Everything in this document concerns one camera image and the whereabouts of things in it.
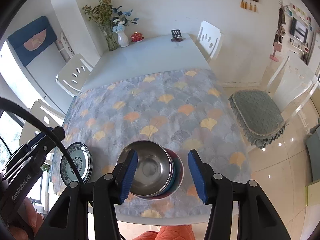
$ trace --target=white chair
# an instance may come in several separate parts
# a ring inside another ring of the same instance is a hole
[[[69,95],[77,96],[93,67],[81,54],[75,54],[56,76],[56,82]]]
[[[284,75],[274,96],[270,98],[270,86],[283,68]],[[230,96],[229,101],[251,146],[263,149],[284,132],[290,118],[304,106],[318,86],[315,74],[296,54],[289,52],[270,79],[266,92],[237,91]],[[310,92],[305,100],[287,120],[284,120],[281,115],[284,109],[308,89]]]
[[[204,58],[209,63],[216,59],[222,46],[223,34],[221,31],[206,21],[202,21],[197,44]]]
[[[30,113],[33,114],[36,118],[38,118],[44,125],[47,127],[50,126],[52,128],[55,128],[56,126],[60,126],[46,111],[49,113],[55,115],[56,117],[60,119],[64,119],[65,115],[54,110],[52,107],[48,106],[46,103],[41,101],[40,99],[38,101],[35,101]],[[28,122],[25,122],[22,128],[22,132],[19,139],[19,145],[25,144],[28,141],[30,141],[33,137],[35,137],[37,134],[39,134],[40,131],[31,125]]]

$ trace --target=blue gripper pad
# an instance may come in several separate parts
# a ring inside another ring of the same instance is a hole
[[[121,192],[120,192],[120,202],[121,204],[124,202],[124,200],[128,197],[131,184],[133,181],[134,174],[136,172],[138,165],[138,153],[137,151],[134,151],[134,154],[130,160],[130,163],[128,165],[127,171],[122,179],[121,184]]]
[[[188,166],[191,172],[193,183],[196,186],[198,197],[203,201],[203,203],[207,203],[208,195],[207,195],[204,178],[201,175],[200,169],[191,151],[188,154]]]

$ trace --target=metal bolt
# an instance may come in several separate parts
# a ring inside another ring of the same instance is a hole
[[[74,187],[78,186],[78,182],[77,181],[72,181],[72,182],[70,182],[69,186],[74,188]]]
[[[106,175],[104,175],[104,179],[106,180],[113,179],[112,173],[107,173]]]
[[[258,185],[258,183],[255,180],[252,179],[252,180],[249,181],[249,185],[252,186],[252,187],[256,187]]]
[[[213,175],[213,177],[214,177],[215,179],[222,179],[222,178],[223,178],[220,173],[215,173],[215,174]]]

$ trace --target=blue flower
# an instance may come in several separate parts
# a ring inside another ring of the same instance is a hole
[[[120,32],[120,31],[124,31],[124,25],[116,25],[112,28],[112,31],[114,33]]]

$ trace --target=vase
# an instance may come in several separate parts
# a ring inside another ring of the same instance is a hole
[[[99,26],[99,27],[102,30],[102,33],[107,40],[109,50],[113,51],[119,48],[119,45],[116,42],[115,37],[113,36],[111,21],[106,23],[104,26]]]
[[[118,43],[121,48],[126,47],[129,45],[128,37],[125,35],[123,31],[118,31]]]

